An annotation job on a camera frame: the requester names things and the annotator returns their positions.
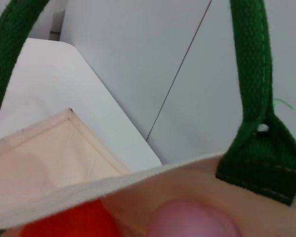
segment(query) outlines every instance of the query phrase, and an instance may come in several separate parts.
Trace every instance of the canvas tote bag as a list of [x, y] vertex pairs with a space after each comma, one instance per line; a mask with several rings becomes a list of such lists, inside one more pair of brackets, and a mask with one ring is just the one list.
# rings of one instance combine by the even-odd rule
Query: canvas tote bag
[[[47, 3], [12, 0], [0, 18], [0, 107], [23, 43]], [[244, 237], [296, 237], [296, 142], [273, 110], [264, 3], [230, 3], [243, 121], [225, 154], [61, 188], [2, 208], [0, 230], [100, 198], [121, 236], [144, 237], [160, 205], [189, 199], [226, 213]]]

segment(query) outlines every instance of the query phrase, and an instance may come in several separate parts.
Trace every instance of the white surface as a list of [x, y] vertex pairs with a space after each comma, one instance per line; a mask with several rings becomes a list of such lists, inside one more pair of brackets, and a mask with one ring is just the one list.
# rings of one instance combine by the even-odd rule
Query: white surface
[[213, 1], [148, 143], [163, 163], [228, 149], [241, 123], [229, 1]]
[[[276, 114], [296, 138], [296, 1], [265, 1]], [[164, 163], [225, 151], [242, 107], [229, 1], [214, 0], [148, 143]]]
[[69, 0], [74, 45], [147, 137], [209, 0]]
[[[30, 32], [31, 38], [48, 39], [55, 1], [58, 0], [50, 0], [43, 13], [39, 16], [32, 31]], [[0, 0], [0, 16], [9, 2], [10, 0]]]
[[63, 42], [28, 39], [0, 112], [0, 138], [72, 108], [131, 171], [160, 161], [78, 51]]

